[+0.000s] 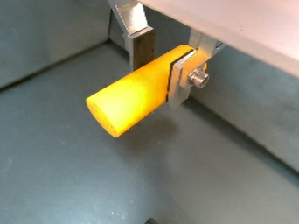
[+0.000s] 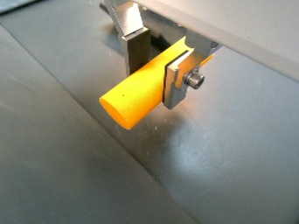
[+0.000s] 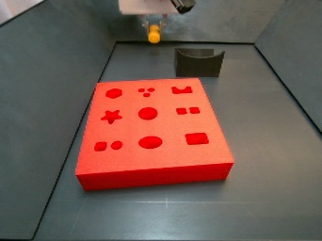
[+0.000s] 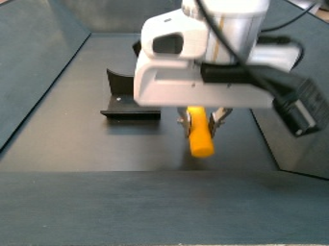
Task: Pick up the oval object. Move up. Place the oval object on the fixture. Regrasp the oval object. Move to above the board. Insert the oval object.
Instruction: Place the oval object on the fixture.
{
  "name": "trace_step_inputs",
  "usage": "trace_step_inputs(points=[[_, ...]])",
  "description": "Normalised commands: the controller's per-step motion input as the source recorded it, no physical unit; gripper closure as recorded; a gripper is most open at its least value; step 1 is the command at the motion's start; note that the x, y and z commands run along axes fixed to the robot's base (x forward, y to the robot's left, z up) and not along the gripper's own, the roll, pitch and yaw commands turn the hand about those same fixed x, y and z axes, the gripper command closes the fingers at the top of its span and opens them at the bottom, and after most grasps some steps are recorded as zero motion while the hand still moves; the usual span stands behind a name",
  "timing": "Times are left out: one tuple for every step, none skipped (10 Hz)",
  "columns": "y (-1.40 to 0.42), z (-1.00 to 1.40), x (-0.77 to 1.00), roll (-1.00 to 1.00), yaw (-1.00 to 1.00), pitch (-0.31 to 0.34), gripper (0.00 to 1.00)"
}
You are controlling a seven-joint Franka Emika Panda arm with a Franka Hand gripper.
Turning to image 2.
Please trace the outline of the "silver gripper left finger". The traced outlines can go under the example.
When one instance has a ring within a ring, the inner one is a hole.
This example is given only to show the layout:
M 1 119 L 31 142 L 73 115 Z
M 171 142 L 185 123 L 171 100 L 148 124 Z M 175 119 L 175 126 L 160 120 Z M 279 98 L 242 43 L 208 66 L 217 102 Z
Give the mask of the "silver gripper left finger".
M 144 27 L 137 3 L 132 0 L 104 0 L 104 3 L 125 56 L 125 73 L 131 75 L 149 60 L 151 31 Z

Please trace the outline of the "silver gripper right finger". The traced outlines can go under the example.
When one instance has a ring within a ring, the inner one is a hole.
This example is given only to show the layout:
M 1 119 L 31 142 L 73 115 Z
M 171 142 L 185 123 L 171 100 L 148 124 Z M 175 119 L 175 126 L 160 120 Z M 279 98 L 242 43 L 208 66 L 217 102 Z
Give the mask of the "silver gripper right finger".
M 172 109 L 184 99 L 187 89 L 199 89 L 204 82 L 200 68 L 212 59 L 220 44 L 195 31 L 185 32 L 183 52 L 164 66 L 163 105 Z

